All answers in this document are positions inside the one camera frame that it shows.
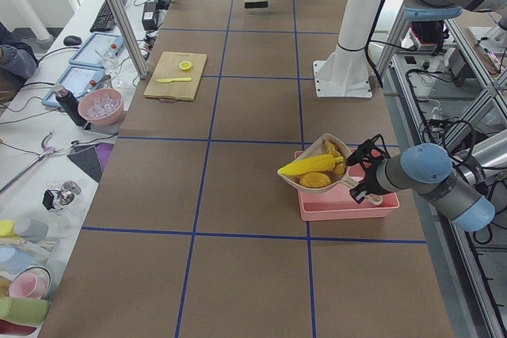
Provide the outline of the wooden hand brush black bristles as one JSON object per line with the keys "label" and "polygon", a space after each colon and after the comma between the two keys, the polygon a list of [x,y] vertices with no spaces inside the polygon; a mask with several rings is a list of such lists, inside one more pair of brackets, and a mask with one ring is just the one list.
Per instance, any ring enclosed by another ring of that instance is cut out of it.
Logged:
{"label": "wooden hand brush black bristles", "polygon": [[245,9],[264,9],[269,7],[269,3],[275,0],[244,0]]}

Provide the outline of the yellow toy corn cob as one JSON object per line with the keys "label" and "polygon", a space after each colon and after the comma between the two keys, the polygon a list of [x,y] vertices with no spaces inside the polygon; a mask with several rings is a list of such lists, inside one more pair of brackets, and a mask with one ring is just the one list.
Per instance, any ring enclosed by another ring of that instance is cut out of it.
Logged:
{"label": "yellow toy corn cob", "polygon": [[283,176],[297,177],[306,173],[331,170],[336,164],[340,164],[343,161],[343,157],[334,157],[332,154],[321,154],[286,164],[279,168],[277,173]]}

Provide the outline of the beige plastic dustpan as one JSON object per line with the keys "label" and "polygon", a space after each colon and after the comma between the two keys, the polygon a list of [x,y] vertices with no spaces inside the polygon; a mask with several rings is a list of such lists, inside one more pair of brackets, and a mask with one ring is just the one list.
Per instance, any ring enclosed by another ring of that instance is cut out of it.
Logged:
{"label": "beige plastic dustpan", "polygon": [[[301,151],[299,154],[297,154],[292,161],[298,161],[302,160],[304,158],[308,157],[314,157],[321,154],[326,154],[323,148],[323,142],[325,140],[328,140],[332,142],[334,145],[337,146],[338,150],[342,153],[344,156],[345,162],[346,159],[351,155],[352,151],[349,149],[349,147],[343,143],[338,137],[330,134],[330,133],[324,133],[320,137],[318,137],[308,148]],[[335,187],[338,184],[343,184],[349,188],[349,191],[359,184],[359,179],[357,177],[352,177],[350,175],[350,167],[347,166],[347,169],[345,171],[345,174],[343,176],[338,176],[331,170],[323,171],[320,173],[327,174],[331,179],[331,185],[325,187],[325,188],[305,188],[299,184],[299,179],[302,176],[297,177],[289,177],[289,176],[283,176],[279,175],[276,171],[276,174],[285,182],[287,182],[289,185],[291,185],[293,188],[296,188],[299,192],[310,192],[310,193],[323,193],[328,192],[331,188]],[[383,202],[382,196],[366,196],[365,200],[370,201],[374,205],[380,205]]]}

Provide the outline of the toy potato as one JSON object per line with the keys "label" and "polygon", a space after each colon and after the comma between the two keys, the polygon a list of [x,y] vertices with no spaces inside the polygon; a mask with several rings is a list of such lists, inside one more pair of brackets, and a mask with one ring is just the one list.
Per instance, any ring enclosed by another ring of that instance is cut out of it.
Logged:
{"label": "toy potato", "polygon": [[325,173],[310,172],[300,177],[299,184],[305,188],[325,188],[331,185],[331,179]]}

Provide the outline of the pink plastic bin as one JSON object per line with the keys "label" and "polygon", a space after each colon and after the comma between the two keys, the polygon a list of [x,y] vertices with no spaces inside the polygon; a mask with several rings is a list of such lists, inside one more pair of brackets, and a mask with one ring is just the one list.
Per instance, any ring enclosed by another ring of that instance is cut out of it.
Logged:
{"label": "pink plastic bin", "polygon": [[359,218],[383,218],[399,208],[394,194],[383,196],[380,205],[365,200],[356,203],[349,195],[349,188],[338,184],[328,192],[298,192],[300,216],[303,221],[327,221]]}

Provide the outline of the yellow toy knife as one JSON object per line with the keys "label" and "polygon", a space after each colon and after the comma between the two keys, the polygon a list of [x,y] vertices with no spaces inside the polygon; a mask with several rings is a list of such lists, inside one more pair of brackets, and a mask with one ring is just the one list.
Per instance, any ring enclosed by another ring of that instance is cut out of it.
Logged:
{"label": "yellow toy knife", "polygon": [[181,78],[157,78],[155,81],[158,83],[169,84],[173,82],[191,82],[193,79],[191,77],[181,77]]}

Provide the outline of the wooden cutting board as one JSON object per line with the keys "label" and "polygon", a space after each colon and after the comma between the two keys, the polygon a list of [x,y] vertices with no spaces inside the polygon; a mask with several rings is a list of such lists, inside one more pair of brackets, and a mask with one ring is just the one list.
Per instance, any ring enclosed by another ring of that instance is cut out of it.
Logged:
{"label": "wooden cutting board", "polygon": [[[154,69],[150,81],[144,90],[145,98],[194,101],[200,84],[204,67],[208,56],[201,53],[187,53],[164,51]],[[193,68],[188,71],[180,70],[180,61],[188,60],[193,63]],[[157,78],[181,78],[191,77],[191,82],[173,82],[169,84],[158,83]]]}

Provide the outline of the black keyboard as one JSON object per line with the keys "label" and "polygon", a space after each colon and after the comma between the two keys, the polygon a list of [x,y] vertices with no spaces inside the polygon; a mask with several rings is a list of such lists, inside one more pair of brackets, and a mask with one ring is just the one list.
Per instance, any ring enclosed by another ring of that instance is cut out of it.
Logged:
{"label": "black keyboard", "polygon": [[107,1],[103,1],[97,15],[90,26],[90,32],[111,32],[116,27],[116,22]]}

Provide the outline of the blue teach pendant far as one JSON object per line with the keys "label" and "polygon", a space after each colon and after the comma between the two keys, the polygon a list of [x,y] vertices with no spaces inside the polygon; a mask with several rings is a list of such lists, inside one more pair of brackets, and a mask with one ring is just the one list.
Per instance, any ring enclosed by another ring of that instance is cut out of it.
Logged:
{"label": "blue teach pendant far", "polygon": [[116,45],[115,55],[118,55],[124,46],[124,39],[122,35],[106,32],[93,32],[69,59],[69,64],[77,66],[101,67],[101,57],[111,48],[113,44]]}

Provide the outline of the blue teach pendant near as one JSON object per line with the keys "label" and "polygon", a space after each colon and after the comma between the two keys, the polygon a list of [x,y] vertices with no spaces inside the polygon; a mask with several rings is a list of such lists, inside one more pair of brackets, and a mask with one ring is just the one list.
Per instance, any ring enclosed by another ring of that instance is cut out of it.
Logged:
{"label": "blue teach pendant near", "polygon": [[90,82],[95,81],[98,83],[104,75],[105,70],[103,68],[71,65],[56,83],[63,85],[79,100],[92,89]]}

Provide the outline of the black water bottle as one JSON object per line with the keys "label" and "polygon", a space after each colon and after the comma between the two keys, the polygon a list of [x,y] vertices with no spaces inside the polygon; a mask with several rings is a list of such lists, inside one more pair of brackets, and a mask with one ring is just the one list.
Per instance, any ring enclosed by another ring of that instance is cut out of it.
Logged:
{"label": "black water bottle", "polygon": [[55,94],[55,99],[74,124],[79,127],[85,126],[86,120],[78,112],[78,100],[74,94],[62,84],[55,84],[52,90]]}

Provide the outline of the person in dark jacket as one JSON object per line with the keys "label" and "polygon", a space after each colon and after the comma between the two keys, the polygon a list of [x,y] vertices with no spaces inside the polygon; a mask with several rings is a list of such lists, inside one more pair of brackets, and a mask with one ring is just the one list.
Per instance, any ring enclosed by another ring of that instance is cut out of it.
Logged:
{"label": "person in dark jacket", "polygon": [[28,79],[38,67],[32,48],[17,40],[4,24],[1,24],[1,68],[20,78]]}

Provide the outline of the green cup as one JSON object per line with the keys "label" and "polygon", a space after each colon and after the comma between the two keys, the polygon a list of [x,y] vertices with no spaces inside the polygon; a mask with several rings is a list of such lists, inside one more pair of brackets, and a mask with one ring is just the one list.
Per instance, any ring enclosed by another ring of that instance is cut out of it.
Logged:
{"label": "green cup", "polygon": [[1,298],[1,319],[16,325],[41,325],[50,309],[50,302],[38,298]]}

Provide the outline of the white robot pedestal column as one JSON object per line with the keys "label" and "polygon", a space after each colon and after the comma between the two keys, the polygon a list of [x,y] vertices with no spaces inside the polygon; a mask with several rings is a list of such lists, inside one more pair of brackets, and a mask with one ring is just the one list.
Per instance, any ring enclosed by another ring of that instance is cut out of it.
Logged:
{"label": "white robot pedestal column", "polygon": [[383,1],[347,0],[334,52],[313,62],[318,97],[372,96],[367,53]]}

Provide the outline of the aluminium frame post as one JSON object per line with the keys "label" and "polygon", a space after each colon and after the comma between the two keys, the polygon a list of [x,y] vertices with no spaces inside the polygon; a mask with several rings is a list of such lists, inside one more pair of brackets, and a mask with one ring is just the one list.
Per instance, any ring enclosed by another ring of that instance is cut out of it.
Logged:
{"label": "aluminium frame post", "polygon": [[121,0],[105,0],[112,11],[116,24],[118,25],[121,35],[124,38],[124,44],[128,50],[130,58],[134,64],[140,79],[147,77],[149,71],[147,64],[141,54],[139,45],[137,44],[132,25],[128,19],[128,15],[124,9]]}

